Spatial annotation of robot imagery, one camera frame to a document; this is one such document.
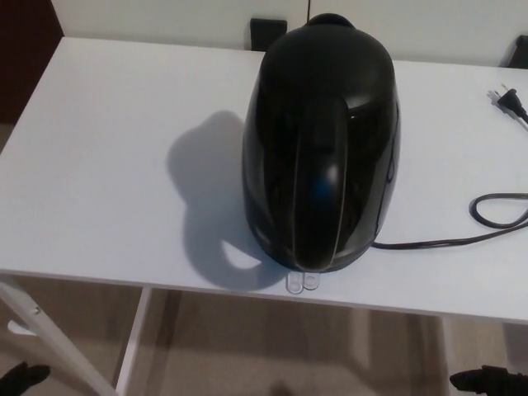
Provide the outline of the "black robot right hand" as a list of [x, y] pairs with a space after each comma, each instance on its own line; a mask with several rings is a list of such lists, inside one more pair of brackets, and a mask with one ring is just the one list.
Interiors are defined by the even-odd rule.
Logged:
[[527, 395], [527, 375], [512, 374], [502, 367], [483, 365], [479, 369], [455, 373], [449, 380], [462, 392], [489, 396]]

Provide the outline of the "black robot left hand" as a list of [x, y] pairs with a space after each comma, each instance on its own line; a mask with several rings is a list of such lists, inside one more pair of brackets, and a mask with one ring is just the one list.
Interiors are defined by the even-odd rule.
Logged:
[[32, 365], [22, 362], [1, 378], [1, 395], [20, 396], [29, 388], [42, 383], [50, 376], [48, 365]]

